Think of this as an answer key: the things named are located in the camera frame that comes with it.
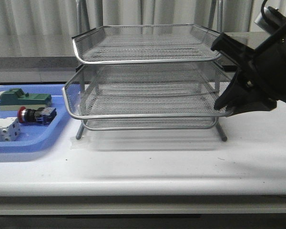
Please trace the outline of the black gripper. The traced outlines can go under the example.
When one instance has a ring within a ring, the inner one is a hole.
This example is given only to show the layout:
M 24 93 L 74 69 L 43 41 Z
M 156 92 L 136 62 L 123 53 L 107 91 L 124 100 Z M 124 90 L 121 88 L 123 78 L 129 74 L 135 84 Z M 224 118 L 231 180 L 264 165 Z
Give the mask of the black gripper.
M 219 51 L 241 70 L 216 99 L 214 109 L 231 110 L 232 115 L 272 111 L 277 101 L 286 103 L 286 17 L 268 19 L 270 37 L 257 48 L 221 33 L 211 50 Z

